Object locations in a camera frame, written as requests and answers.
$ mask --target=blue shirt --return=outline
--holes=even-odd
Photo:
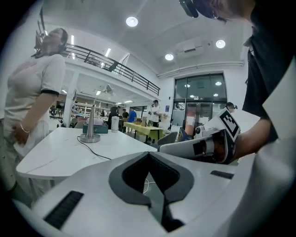
[[[132,123],[135,120],[136,117],[137,117],[136,112],[135,111],[130,111],[129,112],[129,123]]]

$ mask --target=balcony railing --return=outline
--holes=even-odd
[[[78,45],[67,44],[67,49],[64,51],[63,56],[83,61],[106,71],[124,76],[131,82],[138,83],[139,85],[145,87],[146,90],[159,95],[160,88],[158,86],[132,69],[98,52]]]

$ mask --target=green box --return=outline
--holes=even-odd
[[[84,123],[83,124],[83,129],[82,133],[87,134],[87,129],[88,129],[88,124]],[[101,133],[101,134],[106,134],[108,133],[108,125],[103,125],[103,126],[93,126],[93,133]]]

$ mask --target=black sleeve trim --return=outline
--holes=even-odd
[[[58,93],[57,91],[53,91],[53,90],[42,90],[41,93],[55,94],[55,95],[57,95],[57,96],[60,95],[60,93]]]

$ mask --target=yellow table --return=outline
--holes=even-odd
[[[124,123],[124,127],[128,127],[131,129],[135,129],[135,138],[136,138],[136,133],[141,133],[143,135],[146,135],[146,142],[148,137],[151,139],[155,139],[158,141],[160,138],[163,137],[163,129],[162,128],[157,128],[157,127],[143,127],[141,125],[137,125],[134,123]]]

